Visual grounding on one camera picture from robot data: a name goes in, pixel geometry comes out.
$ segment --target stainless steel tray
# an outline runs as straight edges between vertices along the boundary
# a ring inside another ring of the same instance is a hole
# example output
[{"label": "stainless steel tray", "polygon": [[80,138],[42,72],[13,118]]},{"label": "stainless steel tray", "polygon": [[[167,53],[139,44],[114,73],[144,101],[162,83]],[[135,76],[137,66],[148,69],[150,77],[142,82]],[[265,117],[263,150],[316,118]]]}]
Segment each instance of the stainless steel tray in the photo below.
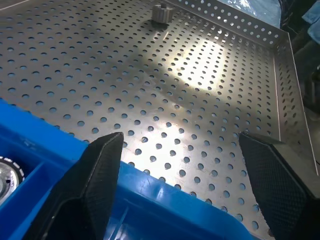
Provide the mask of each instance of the stainless steel tray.
[{"label": "stainless steel tray", "polygon": [[7,7],[0,95],[84,141],[124,132],[124,162],[273,239],[238,133],[281,139],[315,168],[288,34],[214,0],[172,1],[163,27],[157,3]]}]

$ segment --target blue plastic crate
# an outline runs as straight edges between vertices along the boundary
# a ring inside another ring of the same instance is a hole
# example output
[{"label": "blue plastic crate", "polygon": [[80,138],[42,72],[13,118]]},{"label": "blue plastic crate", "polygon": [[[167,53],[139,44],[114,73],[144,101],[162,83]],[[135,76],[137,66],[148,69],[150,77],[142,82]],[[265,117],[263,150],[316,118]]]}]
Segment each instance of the blue plastic crate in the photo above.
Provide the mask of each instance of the blue plastic crate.
[{"label": "blue plastic crate", "polygon": [[[53,185],[87,144],[0,101],[0,155],[18,162],[25,181],[0,206],[0,240],[21,239]],[[121,163],[106,240],[250,240],[233,216]]]}]

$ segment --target round hole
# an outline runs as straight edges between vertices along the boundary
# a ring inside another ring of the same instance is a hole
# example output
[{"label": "round hole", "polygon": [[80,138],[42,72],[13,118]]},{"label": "round hole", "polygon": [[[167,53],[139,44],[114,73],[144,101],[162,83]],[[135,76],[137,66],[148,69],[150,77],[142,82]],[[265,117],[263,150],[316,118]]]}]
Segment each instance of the round hole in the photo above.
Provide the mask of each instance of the round hole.
[{"label": "round hole", "polygon": [[221,209],[222,211],[224,211],[225,213],[228,212],[228,209],[227,209],[225,206],[222,206],[220,209]]},{"label": "round hole", "polygon": [[253,211],[254,211],[255,213],[259,212],[259,206],[258,206],[257,204],[254,204],[254,205],[252,206],[252,209],[253,209]]},{"label": "round hole", "polygon": [[166,170],[170,169],[170,168],[171,168],[171,164],[167,162],[167,163],[164,165],[164,168],[165,168]]},{"label": "round hole", "polygon": [[208,187],[210,191],[214,191],[216,189],[215,185],[213,185],[212,183],[210,183]]},{"label": "round hole", "polygon": [[238,213],[235,218],[239,221],[242,222],[244,220],[244,218],[242,217],[242,215],[240,213]]},{"label": "round hole", "polygon": [[212,201],[211,201],[209,198],[208,198],[208,199],[206,199],[204,202],[205,202],[205,203],[207,203],[207,204],[212,205]]},{"label": "round hole", "polygon": [[240,184],[239,184],[239,188],[240,188],[241,190],[245,190],[245,189],[246,189],[246,185],[244,185],[243,183],[240,183]]},{"label": "round hole", "polygon": [[135,155],[140,155],[142,153],[141,149],[137,148],[135,151],[134,151],[134,154]]},{"label": "round hole", "polygon": [[238,198],[238,203],[239,203],[240,205],[243,205],[243,204],[245,204],[245,200],[244,200],[243,198],[239,197],[239,198]]},{"label": "round hole", "polygon": [[203,170],[204,169],[204,165],[202,163],[198,164],[198,169]]},{"label": "round hole", "polygon": [[55,107],[51,107],[50,109],[49,109],[49,112],[50,113],[55,113],[57,111],[57,109],[55,108]]},{"label": "round hole", "polygon": [[157,160],[157,158],[155,156],[150,156],[150,161],[153,163]]},{"label": "round hole", "polygon": [[190,162],[190,158],[189,158],[189,157],[187,157],[187,156],[185,156],[185,157],[183,158],[183,161],[187,164],[187,163],[189,163],[189,162]]},{"label": "round hole", "polygon": [[141,139],[141,142],[143,142],[143,143],[146,143],[146,142],[148,142],[148,138],[147,137],[142,137],[142,139]]},{"label": "round hole", "polygon": [[254,231],[258,230],[259,225],[258,225],[258,223],[256,221],[252,221],[252,228],[253,228]]},{"label": "round hole", "polygon": [[225,178],[225,181],[226,181],[228,184],[230,184],[230,183],[232,182],[232,179],[227,176],[227,177]]},{"label": "round hole", "polygon": [[197,176],[193,180],[196,184],[199,184],[201,182],[200,178]]},{"label": "round hole", "polygon": [[78,121],[77,125],[78,125],[79,127],[82,127],[82,126],[85,125],[85,122],[84,122],[84,121]]},{"label": "round hole", "polygon": [[179,175],[180,175],[181,177],[184,177],[184,176],[186,175],[186,172],[181,169],[181,170],[179,171]]},{"label": "round hole", "polygon": [[218,176],[218,172],[216,170],[212,170],[211,171],[212,176],[216,177]]},{"label": "round hole", "polygon": [[228,191],[223,191],[223,196],[228,199],[230,197],[230,193]]},{"label": "round hole", "polygon": [[246,177],[246,176],[247,176],[247,172],[244,171],[244,170],[242,170],[242,171],[241,171],[241,176],[242,176],[242,177]]},{"label": "round hole", "polygon": [[99,129],[97,127],[92,128],[91,132],[93,134],[97,134],[99,132]]}]

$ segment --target metal tray side wall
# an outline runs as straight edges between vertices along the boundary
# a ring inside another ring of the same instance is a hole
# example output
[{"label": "metal tray side wall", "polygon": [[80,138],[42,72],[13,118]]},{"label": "metal tray side wall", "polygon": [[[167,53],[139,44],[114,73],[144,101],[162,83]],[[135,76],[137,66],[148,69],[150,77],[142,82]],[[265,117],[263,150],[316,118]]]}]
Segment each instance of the metal tray side wall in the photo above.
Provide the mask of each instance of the metal tray side wall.
[{"label": "metal tray side wall", "polygon": [[287,33],[217,0],[166,0],[266,48],[273,48]]},{"label": "metal tray side wall", "polygon": [[280,139],[301,155],[318,174],[288,34],[274,47],[274,69]]}]

